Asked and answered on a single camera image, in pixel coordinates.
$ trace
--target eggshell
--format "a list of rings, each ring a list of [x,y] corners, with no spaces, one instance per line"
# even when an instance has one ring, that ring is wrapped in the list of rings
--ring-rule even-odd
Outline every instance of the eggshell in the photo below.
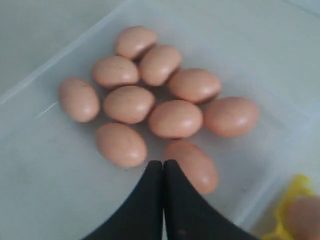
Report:
[[[121,123],[101,126],[95,140],[101,155],[123,168],[138,166],[147,157],[147,146],[140,134]]]
[[[194,104],[207,102],[221,91],[220,79],[201,68],[178,71],[168,81],[167,86],[175,97]]]
[[[97,61],[92,68],[92,77],[106,89],[134,85],[139,80],[136,65],[123,56],[110,56]]]
[[[104,100],[103,109],[112,119],[122,123],[142,122],[155,103],[155,96],[139,86],[122,86]]]
[[[258,107],[243,97],[216,99],[204,111],[204,126],[222,137],[244,135],[255,127],[258,120]]]
[[[296,240],[320,240],[320,197],[295,200],[286,211],[284,224]]]
[[[123,30],[115,41],[115,51],[127,59],[137,59],[157,44],[157,35],[145,26]]]
[[[165,139],[188,138],[201,128],[202,123],[200,108],[184,100],[159,104],[148,120],[151,131]]]
[[[197,145],[187,141],[170,143],[164,160],[176,160],[185,176],[200,194],[212,193],[219,181],[213,161]]]
[[[100,111],[100,101],[95,89],[80,78],[65,79],[59,86],[58,97],[62,109],[77,122],[89,122]]]
[[[173,46],[154,47],[139,64],[141,79],[150,86],[161,86],[180,66],[182,56]]]

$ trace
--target yellow egg tray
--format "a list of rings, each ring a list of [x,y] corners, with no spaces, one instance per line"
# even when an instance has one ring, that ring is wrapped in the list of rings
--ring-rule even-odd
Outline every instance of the yellow egg tray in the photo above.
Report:
[[[301,196],[313,196],[315,193],[308,187],[311,180],[302,174],[296,175],[282,201],[275,210],[276,228],[273,232],[262,236],[262,240],[295,240],[284,227],[284,219],[287,207]]]

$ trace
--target yellow plastic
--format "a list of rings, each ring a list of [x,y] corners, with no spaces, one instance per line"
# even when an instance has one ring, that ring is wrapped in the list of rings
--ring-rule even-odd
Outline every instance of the yellow plastic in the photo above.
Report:
[[[275,231],[264,235],[262,240],[295,240],[284,227],[284,219],[286,208],[296,198],[301,196],[312,196],[314,192],[308,187],[311,180],[302,174],[298,174],[294,177],[289,189],[284,194],[284,197],[275,211],[276,228]]]

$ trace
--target black object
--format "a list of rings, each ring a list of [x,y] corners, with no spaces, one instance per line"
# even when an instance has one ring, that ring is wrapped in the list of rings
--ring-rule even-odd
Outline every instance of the black object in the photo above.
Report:
[[[139,183],[109,220],[83,240],[257,240],[213,209],[175,160],[149,162]]]

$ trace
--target egg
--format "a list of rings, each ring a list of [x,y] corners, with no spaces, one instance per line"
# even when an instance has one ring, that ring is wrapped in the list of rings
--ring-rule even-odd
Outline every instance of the egg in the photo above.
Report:
[[[207,102],[221,91],[220,79],[201,68],[178,71],[168,81],[167,87],[175,97],[194,104]]]
[[[136,65],[125,57],[110,56],[94,64],[92,77],[97,84],[110,90],[136,84],[139,80],[139,72]]]
[[[112,91],[103,102],[104,112],[122,123],[142,122],[155,103],[155,96],[139,86],[122,86]]]
[[[59,86],[58,98],[62,109],[79,123],[90,122],[100,111],[95,89],[80,78],[65,79]]]
[[[284,226],[295,240],[320,240],[320,197],[306,196],[292,202]]]
[[[180,66],[181,61],[180,52],[173,46],[154,47],[148,51],[139,64],[141,79],[150,86],[161,86]]]
[[[150,114],[150,130],[164,139],[188,138],[202,126],[203,114],[196,105],[184,100],[159,104]]]
[[[95,140],[101,155],[119,167],[136,167],[147,157],[147,146],[140,134],[121,123],[101,126]]]
[[[197,145],[182,140],[172,142],[165,149],[164,160],[176,160],[200,194],[209,194],[216,189],[219,181],[216,166]]]
[[[157,40],[157,35],[145,26],[132,26],[118,35],[114,48],[118,55],[135,60],[154,47]]]
[[[251,100],[229,96],[216,99],[204,111],[204,126],[217,136],[247,134],[259,120],[259,109]]]

